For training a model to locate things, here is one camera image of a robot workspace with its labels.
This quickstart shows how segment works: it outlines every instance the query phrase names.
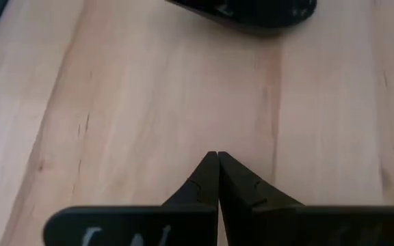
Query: wooden table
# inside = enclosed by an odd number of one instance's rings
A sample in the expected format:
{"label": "wooden table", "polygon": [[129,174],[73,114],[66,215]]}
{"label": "wooden table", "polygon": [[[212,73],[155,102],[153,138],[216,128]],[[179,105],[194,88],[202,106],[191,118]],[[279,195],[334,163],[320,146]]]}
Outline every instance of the wooden table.
{"label": "wooden table", "polygon": [[67,206],[160,204],[209,150],[305,204],[394,204],[394,1],[257,38],[161,0],[10,0],[0,245]]}

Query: wood grain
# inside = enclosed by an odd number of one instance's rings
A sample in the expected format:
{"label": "wood grain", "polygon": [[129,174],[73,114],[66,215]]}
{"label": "wood grain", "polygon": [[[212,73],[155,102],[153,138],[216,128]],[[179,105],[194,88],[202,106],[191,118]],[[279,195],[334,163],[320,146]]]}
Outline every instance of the wood grain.
{"label": "wood grain", "polygon": [[0,20],[0,240],[80,9],[13,0]]}
{"label": "wood grain", "polygon": [[57,2],[13,0],[0,26],[0,245],[40,245],[67,206],[160,204],[209,150],[306,204],[394,204],[394,1],[323,0],[270,38]]}

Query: light wooden surface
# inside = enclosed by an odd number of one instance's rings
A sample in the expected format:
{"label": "light wooden surface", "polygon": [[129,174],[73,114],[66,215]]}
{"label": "light wooden surface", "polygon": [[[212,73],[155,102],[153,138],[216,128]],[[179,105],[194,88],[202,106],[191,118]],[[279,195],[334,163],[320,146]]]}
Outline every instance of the light wooden surface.
{"label": "light wooden surface", "polygon": [[394,1],[322,0],[272,38],[159,0],[10,1],[0,245],[66,206],[160,204],[209,150],[306,204],[394,204]]}

